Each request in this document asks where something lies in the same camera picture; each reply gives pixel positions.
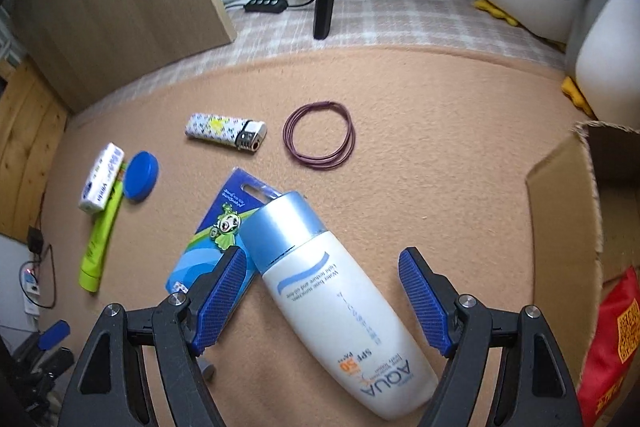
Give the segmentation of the green tube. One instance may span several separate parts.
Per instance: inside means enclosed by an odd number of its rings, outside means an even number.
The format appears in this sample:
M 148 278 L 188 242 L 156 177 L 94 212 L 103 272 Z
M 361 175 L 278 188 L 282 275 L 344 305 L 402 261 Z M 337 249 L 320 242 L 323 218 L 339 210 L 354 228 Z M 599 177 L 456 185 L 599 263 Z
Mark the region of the green tube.
M 93 220 L 93 227 L 85 254 L 80 262 L 78 283 L 82 289 L 95 294 L 100 287 L 108 241 L 124 196 L 124 174 L 127 163 L 120 167 L 103 211 Z

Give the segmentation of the cardboard box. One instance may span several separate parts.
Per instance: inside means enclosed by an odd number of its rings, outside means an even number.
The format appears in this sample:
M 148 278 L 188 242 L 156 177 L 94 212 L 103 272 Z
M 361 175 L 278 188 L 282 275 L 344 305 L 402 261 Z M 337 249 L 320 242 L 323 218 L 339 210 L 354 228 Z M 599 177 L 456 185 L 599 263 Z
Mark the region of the cardboard box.
M 544 312 L 578 391 L 600 304 L 628 268 L 639 283 L 639 133 L 576 124 L 526 176 L 534 247 L 534 303 Z M 608 425 L 639 380 L 639 349 Z

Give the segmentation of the front penguin plush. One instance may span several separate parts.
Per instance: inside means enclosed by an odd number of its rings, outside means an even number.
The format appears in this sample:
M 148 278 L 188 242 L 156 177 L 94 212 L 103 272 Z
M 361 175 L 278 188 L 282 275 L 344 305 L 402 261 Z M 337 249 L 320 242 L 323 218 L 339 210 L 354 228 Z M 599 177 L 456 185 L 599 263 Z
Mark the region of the front penguin plush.
M 593 119 L 639 127 L 639 0 L 582 0 L 565 49 L 563 94 Z

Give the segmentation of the blue cartoon card package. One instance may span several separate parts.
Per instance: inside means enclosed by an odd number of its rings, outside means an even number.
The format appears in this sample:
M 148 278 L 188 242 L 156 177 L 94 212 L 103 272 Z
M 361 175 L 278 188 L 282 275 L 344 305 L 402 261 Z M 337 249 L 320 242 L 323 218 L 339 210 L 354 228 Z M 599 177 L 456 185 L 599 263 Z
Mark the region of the blue cartoon card package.
M 165 284 L 168 294 L 186 293 L 200 275 L 213 271 L 229 247 L 246 251 L 239 236 L 240 226 L 280 195 L 256 176 L 234 168 L 169 274 Z

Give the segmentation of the plaid bed sheet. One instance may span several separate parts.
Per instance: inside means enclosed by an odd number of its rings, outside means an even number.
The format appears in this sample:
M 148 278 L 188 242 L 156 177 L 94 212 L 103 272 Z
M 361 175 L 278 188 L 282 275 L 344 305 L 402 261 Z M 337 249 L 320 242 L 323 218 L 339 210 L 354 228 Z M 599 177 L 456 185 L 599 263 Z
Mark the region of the plaid bed sheet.
M 70 120 L 87 124 L 108 110 L 211 70 L 343 46 L 436 46 L 517 58 L 562 70 L 564 54 L 521 26 L 474 6 L 475 0 L 336 0 L 328 38 L 312 38 L 314 9 L 280 15 L 231 13 L 234 43 L 172 63 L 104 96 Z

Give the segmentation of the white tissue pack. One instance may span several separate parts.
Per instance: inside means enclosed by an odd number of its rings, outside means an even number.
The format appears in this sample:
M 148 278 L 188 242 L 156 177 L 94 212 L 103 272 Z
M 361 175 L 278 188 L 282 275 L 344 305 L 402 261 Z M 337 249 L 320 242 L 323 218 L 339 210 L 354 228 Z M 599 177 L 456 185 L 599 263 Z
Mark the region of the white tissue pack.
M 94 215 L 105 209 L 124 158 L 124 151 L 112 142 L 101 150 L 82 189 L 78 202 L 80 210 Z

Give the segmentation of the wooden cabinet panel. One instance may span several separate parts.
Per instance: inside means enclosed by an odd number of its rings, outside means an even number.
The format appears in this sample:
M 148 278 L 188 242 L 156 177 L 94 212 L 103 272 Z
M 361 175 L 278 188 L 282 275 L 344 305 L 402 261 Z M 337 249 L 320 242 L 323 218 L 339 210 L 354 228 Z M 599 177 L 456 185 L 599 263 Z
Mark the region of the wooden cabinet panel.
M 11 23 L 74 113 L 236 31 L 221 0 L 12 0 Z

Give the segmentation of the black power strip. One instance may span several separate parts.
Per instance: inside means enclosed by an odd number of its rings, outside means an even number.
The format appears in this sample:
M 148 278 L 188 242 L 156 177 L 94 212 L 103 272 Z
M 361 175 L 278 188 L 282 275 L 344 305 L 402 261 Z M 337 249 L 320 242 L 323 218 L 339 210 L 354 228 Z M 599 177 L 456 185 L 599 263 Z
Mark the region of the black power strip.
M 280 14 L 288 8 L 286 0 L 250 0 L 243 4 L 247 13 Z

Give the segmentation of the blue round lid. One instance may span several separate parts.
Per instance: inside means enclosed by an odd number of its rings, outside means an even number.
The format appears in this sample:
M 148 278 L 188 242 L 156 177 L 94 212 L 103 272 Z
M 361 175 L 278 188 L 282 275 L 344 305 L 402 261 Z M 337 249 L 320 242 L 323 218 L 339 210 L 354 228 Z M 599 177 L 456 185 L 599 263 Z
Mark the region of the blue round lid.
M 153 191 L 160 173 L 157 158 L 142 150 L 129 161 L 124 176 L 124 195 L 130 202 L 143 202 Z

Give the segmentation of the red packet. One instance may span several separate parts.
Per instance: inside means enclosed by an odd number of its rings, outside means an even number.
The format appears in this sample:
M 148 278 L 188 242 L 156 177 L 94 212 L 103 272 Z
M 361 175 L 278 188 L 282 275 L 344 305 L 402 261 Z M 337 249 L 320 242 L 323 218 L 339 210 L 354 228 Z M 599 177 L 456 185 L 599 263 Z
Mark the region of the red packet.
M 600 304 L 577 392 L 585 426 L 596 425 L 620 393 L 638 349 L 639 283 L 628 268 Z

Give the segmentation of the white sunscreen bottle blue cap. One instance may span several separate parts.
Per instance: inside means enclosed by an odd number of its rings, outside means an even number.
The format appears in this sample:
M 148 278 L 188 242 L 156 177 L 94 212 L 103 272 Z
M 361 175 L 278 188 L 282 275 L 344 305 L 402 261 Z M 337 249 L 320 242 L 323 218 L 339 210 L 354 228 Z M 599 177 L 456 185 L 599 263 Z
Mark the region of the white sunscreen bottle blue cap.
M 438 377 L 394 309 L 297 192 L 256 210 L 239 238 L 299 340 L 353 398 L 392 421 Z

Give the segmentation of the patterned white lighter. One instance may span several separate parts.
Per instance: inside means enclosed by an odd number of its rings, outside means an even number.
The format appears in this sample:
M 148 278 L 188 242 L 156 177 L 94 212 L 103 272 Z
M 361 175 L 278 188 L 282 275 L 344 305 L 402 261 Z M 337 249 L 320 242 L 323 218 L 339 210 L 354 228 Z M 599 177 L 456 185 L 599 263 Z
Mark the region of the patterned white lighter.
M 265 140 L 267 125 L 260 120 L 195 113 L 186 123 L 184 133 L 190 139 L 255 153 Z

